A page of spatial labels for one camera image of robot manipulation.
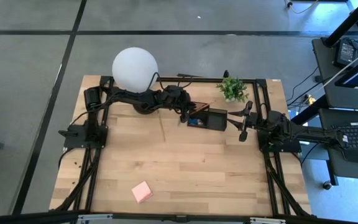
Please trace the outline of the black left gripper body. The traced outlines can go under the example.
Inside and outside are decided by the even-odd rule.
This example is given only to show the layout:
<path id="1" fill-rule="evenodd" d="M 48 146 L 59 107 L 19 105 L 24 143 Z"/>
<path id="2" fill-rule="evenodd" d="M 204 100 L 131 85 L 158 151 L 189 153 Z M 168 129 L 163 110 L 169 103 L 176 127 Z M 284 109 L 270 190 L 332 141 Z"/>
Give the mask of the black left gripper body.
<path id="1" fill-rule="evenodd" d="M 173 110 L 180 115 L 180 122 L 185 123 L 190 118 L 190 112 L 195 110 L 195 103 L 182 87 L 169 85 L 162 91 L 162 108 Z"/>

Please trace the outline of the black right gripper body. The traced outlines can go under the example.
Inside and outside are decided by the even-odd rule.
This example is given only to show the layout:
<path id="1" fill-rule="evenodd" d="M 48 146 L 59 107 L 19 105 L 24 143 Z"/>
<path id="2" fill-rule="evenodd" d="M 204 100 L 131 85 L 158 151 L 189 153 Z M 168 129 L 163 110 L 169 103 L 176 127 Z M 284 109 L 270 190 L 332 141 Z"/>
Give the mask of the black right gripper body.
<path id="1" fill-rule="evenodd" d="M 246 103 L 245 108 L 243 109 L 246 113 L 243 116 L 244 119 L 242 121 L 243 124 L 244 124 L 244 130 L 241 131 L 241 133 L 239 135 L 240 142 L 245 142 L 246 141 L 247 135 L 248 135 L 247 128 L 253 128 L 257 123 L 258 114 L 254 113 L 254 112 L 251 112 L 252 105 L 253 105 L 253 102 L 248 101 Z"/>

